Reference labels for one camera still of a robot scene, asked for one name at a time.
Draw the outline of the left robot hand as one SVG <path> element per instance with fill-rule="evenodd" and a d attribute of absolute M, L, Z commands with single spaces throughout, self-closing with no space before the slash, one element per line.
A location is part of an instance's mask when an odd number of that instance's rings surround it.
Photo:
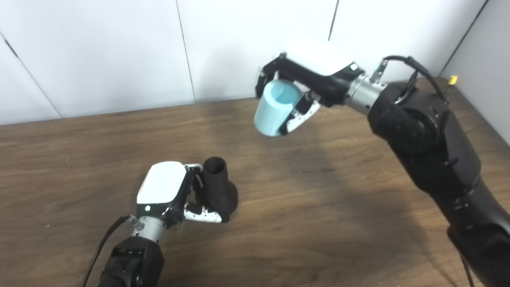
<path fill-rule="evenodd" d="M 151 166 L 138 191 L 137 217 L 160 219 L 166 228 L 184 220 L 228 223 L 230 216 L 210 207 L 202 198 L 204 192 L 202 165 L 159 162 Z"/>

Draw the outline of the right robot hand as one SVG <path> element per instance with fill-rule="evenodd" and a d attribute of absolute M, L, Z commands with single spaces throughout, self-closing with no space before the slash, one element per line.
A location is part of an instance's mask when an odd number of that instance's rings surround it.
<path fill-rule="evenodd" d="M 363 74 L 352 57 L 328 42 L 293 42 L 259 72 L 255 128 L 264 136 L 286 136 L 322 106 L 343 105 Z"/>

